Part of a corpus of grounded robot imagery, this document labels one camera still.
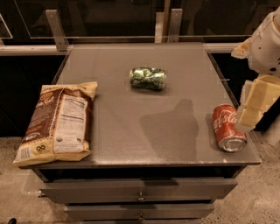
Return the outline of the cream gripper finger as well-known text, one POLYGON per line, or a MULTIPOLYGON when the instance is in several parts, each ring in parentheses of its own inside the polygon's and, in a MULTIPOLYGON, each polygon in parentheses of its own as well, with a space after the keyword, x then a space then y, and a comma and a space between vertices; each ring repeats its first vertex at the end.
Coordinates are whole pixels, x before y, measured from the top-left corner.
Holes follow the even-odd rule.
POLYGON ((241 133, 250 132, 261 121, 265 112, 266 106, 261 99, 242 100, 234 126, 241 133))
POLYGON ((252 86, 252 81, 251 80, 246 80, 244 85, 242 86, 241 97, 240 97, 240 106, 241 107, 243 107, 246 103, 246 100, 249 96, 251 86, 252 86))

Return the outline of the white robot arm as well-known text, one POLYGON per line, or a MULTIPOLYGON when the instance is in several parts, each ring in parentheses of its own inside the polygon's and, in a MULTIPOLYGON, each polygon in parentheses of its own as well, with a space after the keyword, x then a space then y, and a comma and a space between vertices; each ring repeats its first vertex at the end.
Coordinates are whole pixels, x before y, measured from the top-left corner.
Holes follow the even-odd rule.
POLYGON ((280 97, 280 7, 271 12, 252 36, 238 45, 231 56, 247 59, 248 67, 258 76, 245 81, 235 128, 251 131, 280 97))

